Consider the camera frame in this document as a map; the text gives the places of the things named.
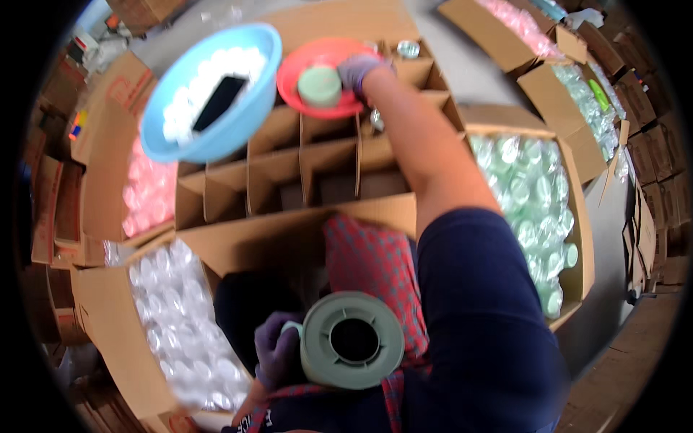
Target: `smartphone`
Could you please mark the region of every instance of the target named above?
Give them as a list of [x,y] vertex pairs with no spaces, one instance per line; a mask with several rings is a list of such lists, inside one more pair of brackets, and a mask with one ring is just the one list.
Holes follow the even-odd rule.
[[232,76],[222,78],[195,121],[193,131],[204,131],[206,127],[210,126],[219,116],[224,114],[247,83],[248,80],[246,78]]

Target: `person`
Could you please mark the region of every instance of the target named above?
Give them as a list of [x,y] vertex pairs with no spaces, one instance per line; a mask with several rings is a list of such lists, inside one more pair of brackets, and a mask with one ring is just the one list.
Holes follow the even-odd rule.
[[223,432],[552,431],[567,399],[565,362],[471,151],[391,65],[358,55],[337,69],[345,89],[380,111],[416,195],[414,257],[430,373],[401,370],[395,398],[388,386],[268,400],[306,381],[297,331],[280,333],[287,320],[301,320],[300,302],[271,272],[229,275],[216,292],[217,320],[256,379]]

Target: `person's left hand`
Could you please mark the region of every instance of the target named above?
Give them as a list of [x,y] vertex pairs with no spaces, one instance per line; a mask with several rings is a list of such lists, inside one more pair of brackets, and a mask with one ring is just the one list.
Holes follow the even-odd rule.
[[277,390],[285,380],[299,342],[296,328],[282,333],[281,327],[287,321],[301,323],[302,319],[303,315],[297,312],[275,311],[255,330],[255,350],[260,361],[255,376],[268,391]]

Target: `purple glove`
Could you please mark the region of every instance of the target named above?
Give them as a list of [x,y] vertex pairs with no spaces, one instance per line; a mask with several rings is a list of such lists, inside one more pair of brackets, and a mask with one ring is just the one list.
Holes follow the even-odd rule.
[[290,328],[281,333],[281,327],[290,320],[301,323],[303,315],[297,312],[275,311],[255,330],[255,350],[260,361],[255,366],[255,376],[268,391],[276,391],[279,388],[294,360],[299,331]]
[[346,59],[337,66],[337,72],[346,90],[351,90],[357,96],[363,97],[361,89],[363,78],[370,71],[381,66],[389,67],[393,73],[395,72],[392,63],[368,54],[354,55]]

